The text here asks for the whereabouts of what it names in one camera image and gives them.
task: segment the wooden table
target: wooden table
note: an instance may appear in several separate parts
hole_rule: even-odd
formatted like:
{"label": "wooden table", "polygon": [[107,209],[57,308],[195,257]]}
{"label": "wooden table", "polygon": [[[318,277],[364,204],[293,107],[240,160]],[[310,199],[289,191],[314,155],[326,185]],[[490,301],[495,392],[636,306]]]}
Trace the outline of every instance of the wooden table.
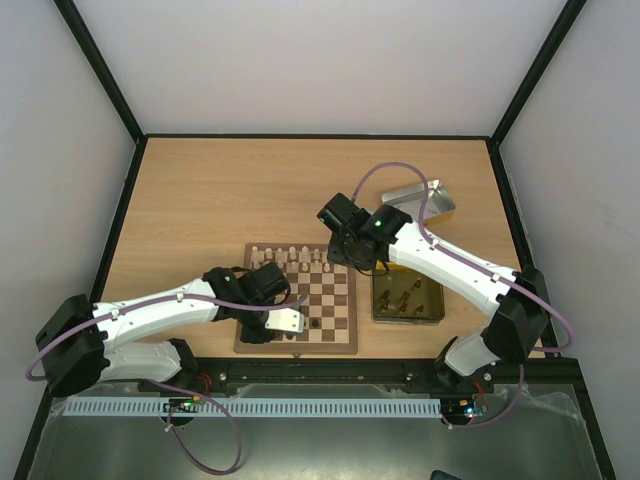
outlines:
{"label": "wooden table", "polygon": [[[518,266],[483,141],[151,138],[103,300],[148,295],[216,266],[241,265],[250,242],[328,242],[318,211],[337,192],[350,196],[371,167],[392,160],[442,180],[451,193],[457,210],[434,225],[434,233],[487,260]],[[385,169],[370,178],[358,205],[373,209],[383,192],[417,182],[409,171]],[[453,336],[486,321],[447,289],[447,314],[438,326],[373,323],[370,279],[361,275],[357,298],[359,358],[433,358]],[[150,340],[184,338],[196,356],[234,357],[235,323],[180,327]]]}

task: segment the chessboard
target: chessboard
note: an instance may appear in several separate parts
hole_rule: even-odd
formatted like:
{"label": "chessboard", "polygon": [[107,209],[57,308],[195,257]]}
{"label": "chessboard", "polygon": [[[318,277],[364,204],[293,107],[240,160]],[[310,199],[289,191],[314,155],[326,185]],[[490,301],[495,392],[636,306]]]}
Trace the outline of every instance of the chessboard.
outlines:
{"label": "chessboard", "polygon": [[244,266],[256,270],[266,263],[276,263],[291,285],[287,303],[302,295],[307,299],[300,307],[305,316],[299,335],[278,332],[269,343],[240,341],[242,325],[238,323],[236,353],[358,353],[355,273],[342,265],[329,263],[327,245],[252,243],[245,249]]}

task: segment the gray wall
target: gray wall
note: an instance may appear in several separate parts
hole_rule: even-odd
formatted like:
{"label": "gray wall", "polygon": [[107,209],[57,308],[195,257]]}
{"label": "gray wall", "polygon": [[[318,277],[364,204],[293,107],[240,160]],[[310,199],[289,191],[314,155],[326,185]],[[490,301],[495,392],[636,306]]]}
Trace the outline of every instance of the gray wall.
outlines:
{"label": "gray wall", "polygon": [[640,2],[591,0],[502,151],[619,478],[640,416]]}
{"label": "gray wall", "polygon": [[147,132],[491,134],[564,0],[77,0]]}
{"label": "gray wall", "polygon": [[0,479],[10,478],[43,384],[33,337],[88,292],[133,142],[53,2],[0,15]]}

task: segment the chessboard square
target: chessboard square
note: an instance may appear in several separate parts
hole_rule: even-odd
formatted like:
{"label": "chessboard square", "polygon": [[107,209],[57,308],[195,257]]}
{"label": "chessboard square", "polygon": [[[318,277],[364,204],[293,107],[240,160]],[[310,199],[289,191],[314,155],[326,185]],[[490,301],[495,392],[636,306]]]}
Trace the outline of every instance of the chessboard square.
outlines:
{"label": "chessboard square", "polygon": [[309,341],[309,330],[305,330],[300,335],[296,335],[296,342],[308,342]]}
{"label": "chessboard square", "polygon": [[349,318],[349,307],[333,307],[333,314],[336,318]]}
{"label": "chessboard square", "polygon": [[333,330],[336,328],[335,319],[333,317],[327,317],[322,319],[323,330]]}
{"label": "chessboard square", "polygon": [[309,342],[321,343],[322,342],[322,330],[315,329],[309,330]]}
{"label": "chessboard square", "polygon": [[309,306],[309,317],[310,318],[319,318],[322,316],[322,305],[310,305]]}
{"label": "chessboard square", "polygon": [[349,343],[349,331],[348,330],[335,330],[335,342],[336,343]]}
{"label": "chessboard square", "polygon": [[323,342],[333,342],[336,339],[336,332],[334,330],[320,330],[322,332]]}

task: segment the purple hose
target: purple hose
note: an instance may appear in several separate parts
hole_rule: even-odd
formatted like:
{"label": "purple hose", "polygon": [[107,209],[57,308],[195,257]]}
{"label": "purple hose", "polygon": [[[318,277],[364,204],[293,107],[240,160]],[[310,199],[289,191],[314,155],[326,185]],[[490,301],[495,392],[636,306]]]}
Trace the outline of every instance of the purple hose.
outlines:
{"label": "purple hose", "polygon": [[520,367],[520,379],[518,380],[518,388],[516,390],[516,394],[513,396],[513,400],[511,400],[511,403],[509,403],[509,405],[507,405],[506,408],[503,411],[501,411],[498,415],[496,415],[493,418],[490,418],[486,422],[474,423],[473,425],[452,425],[443,416],[442,421],[444,422],[444,424],[447,427],[449,427],[451,430],[471,430],[472,428],[488,427],[489,425],[497,423],[500,420],[502,420],[504,417],[506,417],[509,414],[509,412],[513,410],[513,407],[516,406],[516,402],[518,401],[518,398],[520,398],[520,394],[522,393],[522,387],[524,386],[524,366],[523,365],[518,365],[518,366]]}
{"label": "purple hose", "polygon": [[[356,187],[355,191],[353,192],[353,195],[351,196],[351,201],[352,202],[356,201],[356,198],[358,197],[358,193],[362,189],[362,186],[367,181],[367,179],[371,175],[373,175],[376,171],[380,170],[381,168],[385,168],[385,167],[403,167],[403,168],[407,168],[407,169],[411,170],[412,172],[414,172],[416,175],[418,175],[418,177],[420,177],[420,180],[422,181],[422,185],[424,186],[424,198],[423,198],[422,202],[420,203],[420,210],[418,211],[418,229],[420,230],[420,233],[422,234],[423,238],[429,243],[429,245],[432,245],[433,244],[433,239],[431,238],[431,236],[429,235],[428,230],[424,226],[425,212],[426,212],[426,208],[427,208],[427,202],[429,201],[429,183],[427,182],[427,178],[424,176],[424,174],[420,170],[418,170],[416,167],[414,167],[413,165],[408,164],[408,163],[404,163],[404,162],[385,162],[385,163],[381,163],[380,165],[376,165],[371,170],[369,170],[364,175],[364,177],[362,177],[362,180],[360,180],[360,183],[358,183],[358,186]],[[454,260],[457,260],[460,263],[462,263],[462,264],[464,264],[464,265],[466,265],[468,267],[471,267],[474,270],[482,273],[483,275],[486,275],[488,277],[493,277],[493,272],[492,271],[484,268],[482,265],[478,265],[477,263],[475,263],[475,262],[473,262],[473,261],[471,261],[471,260],[469,260],[467,258],[464,258],[463,256],[459,255],[456,252],[453,252],[453,251],[447,249],[442,244],[440,244],[440,243],[436,244],[435,248],[437,250],[439,250],[440,252],[444,253],[445,255],[448,255],[449,257],[453,258]],[[569,323],[569,321],[566,318],[564,318],[560,314],[560,312],[558,312],[555,308],[553,308],[547,302],[542,300],[540,297],[538,297],[534,293],[530,292],[526,288],[518,285],[517,283],[512,282],[510,280],[507,280],[506,278],[503,278],[503,277],[500,277],[499,281],[500,281],[500,283],[503,283],[504,285],[507,285],[509,288],[513,288],[514,290],[518,291],[519,293],[521,293],[525,297],[533,300],[540,307],[542,307],[544,310],[546,310],[549,314],[551,314],[553,317],[557,318],[558,321],[562,324],[562,326],[567,331],[567,343],[565,345],[563,345],[562,347],[557,347],[557,348],[554,348],[554,347],[533,347],[533,350],[538,351],[538,352],[546,352],[546,353],[559,353],[559,352],[564,352],[565,350],[571,348],[571,346],[573,345],[574,330],[573,330],[573,327],[571,327],[571,324]]]}
{"label": "purple hose", "polygon": [[[184,294],[184,298],[186,298],[187,300],[188,299],[191,299],[191,300],[202,300],[203,302],[210,302],[210,303],[213,303],[214,305],[219,305],[221,307],[236,308],[238,310],[248,310],[250,312],[267,312],[267,311],[271,311],[271,310],[281,310],[283,308],[296,308],[296,307],[299,307],[307,299],[307,296],[306,295],[302,295],[295,302],[291,302],[291,303],[284,303],[282,305],[264,305],[264,306],[243,305],[243,304],[240,304],[240,303],[231,303],[231,302],[226,302],[224,300],[219,300],[217,298],[207,297],[206,295],[199,295],[199,294],[196,294],[196,293],[185,293]],[[145,300],[144,302],[136,303],[134,305],[128,305],[126,307],[121,307],[121,308],[115,307],[115,309],[117,309],[120,312],[120,315],[125,315],[125,314],[127,314],[129,312],[133,312],[135,310],[139,310],[140,308],[149,307],[151,305],[156,305],[158,303],[175,302],[176,299],[177,299],[177,297],[176,297],[175,294],[174,295],[165,295],[164,297],[152,298],[150,300]],[[44,375],[34,375],[33,374],[33,369],[45,357],[45,355],[47,355],[51,350],[56,348],[62,342],[64,342],[68,338],[74,336],[75,334],[81,332],[85,328],[92,327],[93,325],[95,325],[95,324],[97,324],[99,322],[103,322],[105,320],[110,320],[112,318],[113,317],[111,316],[111,313],[105,313],[104,315],[100,315],[99,317],[87,320],[86,322],[83,322],[80,325],[76,325],[75,327],[73,327],[73,328],[67,330],[66,332],[64,332],[62,335],[56,337],[47,346],[45,346],[42,350],[40,350],[38,352],[38,354],[34,357],[34,359],[31,361],[31,363],[27,367],[27,369],[25,371],[25,374],[24,374],[25,377],[27,377],[27,380],[31,380],[32,382],[39,382],[39,381],[42,381],[42,380],[46,380],[47,377],[44,376]]]}
{"label": "purple hose", "polygon": [[194,392],[191,390],[185,390],[184,388],[174,387],[172,385],[166,385],[164,383],[156,382],[155,380],[149,380],[149,382],[151,382],[157,387],[164,388],[165,390],[171,390],[173,392],[183,393],[185,395],[190,395],[192,397],[196,397],[196,396],[200,397],[203,400],[211,403],[212,405],[217,407],[222,413],[224,413],[225,417],[229,419],[229,423],[231,423],[231,426],[233,427],[233,431],[236,434],[236,445],[237,445],[237,452],[238,452],[236,454],[236,459],[233,462],[233,465],[231,465],[226,470],[215,470],[213,468],[207,467],[205,464],[197,460],[193,456],[193,454],[187,449],[185,444],[182,442],[182,439],[178,435],[178,432],[176,432],[176,429],[173,427],[171,423],[171,417],[173,416],[173,413],[178,407],[174,407],[169,411],[169,414],[167,415],[167,425],[170,426],[169,431],[171,432],[171,435],[173,435],[173,438],[176,439],[176,442],[178,442],[178,446],[180,447],[180,450],[182,450],[182,453],[184,453],[185,457],[187,457],[187,459],[197,468],[199,468],[205,473],[208,473],[209,475],[217,475],[217,476],[228,475],[229,473],[235,472],[238,469],[238,466],[240,465],[240,459],[242,457],[242,436],[240,435],[240,428],[238,427],[238,424],[236,423],[235,419],[231,416],[231,413],[229,413],[229,410],[224,408],[222,404],[220,404],[219,402],[216,402],[213,398],[206,397],[201,393]]}

